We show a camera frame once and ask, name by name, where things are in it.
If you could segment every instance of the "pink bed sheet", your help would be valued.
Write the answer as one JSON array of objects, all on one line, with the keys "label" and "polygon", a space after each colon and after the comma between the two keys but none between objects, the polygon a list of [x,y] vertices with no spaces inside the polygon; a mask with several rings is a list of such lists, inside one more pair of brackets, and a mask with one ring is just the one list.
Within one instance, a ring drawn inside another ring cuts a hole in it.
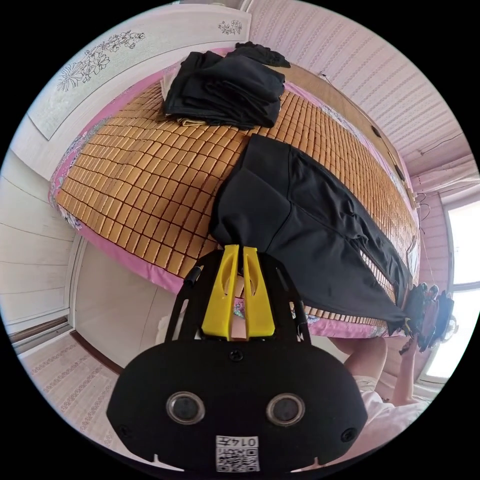
[{"label": "pink bed sheet", "polygon": [[[213,50],[214,52],[225,55],[231,48],[219,48]],[[163,268],[152,265],[147,261],[129,253],[123,248],[103,238],[95,233],[84,223],[75,218],[71,213],[67,212],[55,201],[56,194],[61,188],[64,179],[66,178],[70,168],[75,163],[78,155],[80,154],[83,146],[90,140],[90,138],[96,134],[96,132],[108,121],[108,119],[115,115],[120,109],[133,100],[141,91],[146,89],[151,84],[158,82],[164,75],[171,72],[176,65],[171,65],[161,71],[153,73],[143,80],[138,81],[135,85],[125,90],[117,98],[112,100],[106,105],[91,121],[81,130],[78,137],[73,141],[71,146],[63,155],[62,160],[58,164],[55,172],[53,173],[50,181],[50,189],[48,193],[48,200],[52,207],[60,212],[63,218],[74,227],[80,235],[82,235],[88,242],[94,245],[96,248],[107,254],[113,260],[119,262],[130,271],[140,275],[141,277],[149,280],[150,282],[177,294],[182,287],[183,279],[170,273]],[[302,88],[299,88],[292,83],[286,82],[285,89],[296,93],[297,95],[307,99],[319,108],[325,109],[325,111],[332,115],[342,125],[347,126],[352,133],[362,142],[362,144],[368,148],[374,158],[378,160],[380,165],[392,175],[392,170],[389,171],[389,166],[378,153],[375,147],[365,138],[361,132],[359,132],[353,125],[348,123],[338,113],[333,111],[328,105],[323,103],[318,98],[312,96]],[[244,317],[244,302],[242,299],[237,298],[234,305],[233,312],[236,315]],[[374,327],[371,325],[349,323],[346,321],[332,320],[329,318],[322,318],[315,315],[307,315],[308,328],[312,335],[318,335],[322,337],[337,337],[337,338],[370,338],[370,337],[387,337],[388,331],[386,327]],[[395,333],[394,336],[403,336],[403,333]]]}]

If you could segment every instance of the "yellow plastic bracket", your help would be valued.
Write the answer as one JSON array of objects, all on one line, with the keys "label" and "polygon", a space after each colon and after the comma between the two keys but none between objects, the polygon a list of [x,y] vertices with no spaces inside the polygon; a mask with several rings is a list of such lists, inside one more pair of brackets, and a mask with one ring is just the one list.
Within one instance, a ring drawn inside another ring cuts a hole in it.
[{"label": "yellow plastic bracket", "polygon": [[205,335],[230,341],[238,268],[239,246],[226,245],[201,326]]},{"label": "yellow plastic bracket", "polygon": [[256,248],[243,247],[243,278],[246,339],[271,337],[275,332],[275,323]]}]

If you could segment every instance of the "folded black clothes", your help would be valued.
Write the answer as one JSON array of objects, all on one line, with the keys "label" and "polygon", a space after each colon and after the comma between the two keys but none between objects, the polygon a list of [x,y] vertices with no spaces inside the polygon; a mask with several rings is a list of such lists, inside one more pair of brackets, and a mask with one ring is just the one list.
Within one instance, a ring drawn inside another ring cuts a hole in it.
[{"label": "folded black clothes", "polygon": [[271,128],[280,112],[285,75],[246,56],[192,52],[171,83],[163,112],[177,118]]},{"label": "folded black clothes", "polygon": [[290,63],[285,57],[277,51],[270,50],[267,46],[257,45],[248,41],[247,43],[237,43],[235,50],[226,54],[227,57],[243,55],[249,59],[256,60],[264,65],[272,67],[290,68]]},{"label": "folded black clothes", "polygon": [[[402,327],[410,274],[353,194],[306,153],[253,134],[220,186],[209,233],[221,245],[256,247],[281,261],[303,302]],[[392,284],[396,304],[362,259]]]}]

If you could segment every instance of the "bed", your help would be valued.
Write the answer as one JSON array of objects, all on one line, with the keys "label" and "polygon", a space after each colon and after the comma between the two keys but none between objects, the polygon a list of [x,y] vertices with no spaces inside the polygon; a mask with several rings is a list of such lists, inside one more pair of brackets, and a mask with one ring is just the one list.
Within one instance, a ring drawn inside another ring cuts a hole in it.
[{"label": "bed", "polygon": [[[215,50],[221,55],[227,51]],[[413,283],[418,281],[419,222],[409,180],[395,168],[401,160],[391,153],[388,142],[378,143],[378,136],[359,125],[365,116],[356,122],[361,129],[354,125],[359,116],[354,105],[338,104],[338,92],[293,65],[282,69],[285,92],[273,128],[243,132],[228,126],[180,124],[159,116],[161,79],[177,67],[150,75],[123,92],[65,152],[51,178],[49,202],[80,235],[131,271],[177,293],[196,259],[219,247],[208,235],[215,193],[248,136],[258,133],[300,148],[336,175],[393,243]],[[330,104],[319,98],[325,97],[322,92],[330,93]],[[368,258],[364,260],[394,300],[392,286]],[[308,305],[305,312],[313,335],[388,335],[381,319]],[[234,313],[244,314],[240,294]]]}]

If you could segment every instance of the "person's hand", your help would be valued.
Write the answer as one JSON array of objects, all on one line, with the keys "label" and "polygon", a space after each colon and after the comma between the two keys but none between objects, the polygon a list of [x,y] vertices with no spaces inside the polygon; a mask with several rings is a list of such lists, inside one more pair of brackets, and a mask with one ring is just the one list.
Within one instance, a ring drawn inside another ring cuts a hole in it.
[{"label": "person's hand", "polygon": [[401,356],[402,359],[412,359],[415,356],[415,352],[417,351],[417,347],[419,345],[419,336],[415,335],[413,338],[410,338],[408,342],[403,346],[403,348],[407,348],[408,350],[403,353]]}]

